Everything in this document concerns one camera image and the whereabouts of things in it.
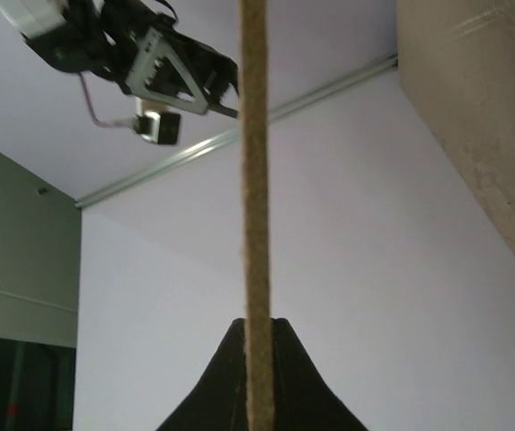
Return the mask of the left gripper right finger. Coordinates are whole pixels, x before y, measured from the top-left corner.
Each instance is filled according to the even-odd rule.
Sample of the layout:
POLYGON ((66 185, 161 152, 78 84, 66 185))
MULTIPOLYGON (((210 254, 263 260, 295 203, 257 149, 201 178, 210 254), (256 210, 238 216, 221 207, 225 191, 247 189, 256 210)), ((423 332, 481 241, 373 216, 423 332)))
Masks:
POLYGON ((272 321, 274 428, 358 431, 366 427, 332 392, 289 321, 272 321))

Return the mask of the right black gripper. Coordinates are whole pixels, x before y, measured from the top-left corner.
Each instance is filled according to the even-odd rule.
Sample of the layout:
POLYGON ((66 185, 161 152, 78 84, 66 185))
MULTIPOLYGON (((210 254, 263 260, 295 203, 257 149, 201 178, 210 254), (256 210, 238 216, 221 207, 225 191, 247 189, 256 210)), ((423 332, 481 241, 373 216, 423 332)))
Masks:
POLYGON ((238 117, 238 68, 233 59, 177 31, 178 15, 141 1, 67 1, 57 23, 24 41, 49 66, 91 73, 126 95, 197 115, 238 117))

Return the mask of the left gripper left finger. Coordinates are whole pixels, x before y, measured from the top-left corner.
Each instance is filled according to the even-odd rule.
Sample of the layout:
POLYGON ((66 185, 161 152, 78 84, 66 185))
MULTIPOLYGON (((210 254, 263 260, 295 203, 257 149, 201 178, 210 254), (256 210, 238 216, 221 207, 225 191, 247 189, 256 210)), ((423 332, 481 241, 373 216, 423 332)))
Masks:
POLYGON ((247 430, 244 319, 235 319, 191 392, 157 428, 247 430))

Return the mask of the brown cardboard backing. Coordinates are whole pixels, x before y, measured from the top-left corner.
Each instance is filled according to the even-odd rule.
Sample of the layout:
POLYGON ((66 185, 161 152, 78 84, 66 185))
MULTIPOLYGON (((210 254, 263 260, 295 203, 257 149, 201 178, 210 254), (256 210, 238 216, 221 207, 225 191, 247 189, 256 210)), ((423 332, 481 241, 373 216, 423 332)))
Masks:
POLYGON ((246 299, 246 411, 251 430, 272 430, 274 385, 270 310, 266 3, 240 1, 238 5, 246 299))

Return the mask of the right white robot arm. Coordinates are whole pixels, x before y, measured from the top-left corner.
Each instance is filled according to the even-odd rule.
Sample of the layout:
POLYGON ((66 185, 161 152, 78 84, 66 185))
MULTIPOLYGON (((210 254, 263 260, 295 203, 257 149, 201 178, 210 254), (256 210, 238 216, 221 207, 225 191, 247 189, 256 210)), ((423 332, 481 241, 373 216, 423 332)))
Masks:
POLYGON ((176 13, 141 1, 0 1, 0 11, 59 72, 91 73, 126 95, 197 115, 238 115, 221 102, 238 87, 235 61, 178 32, 176 13))

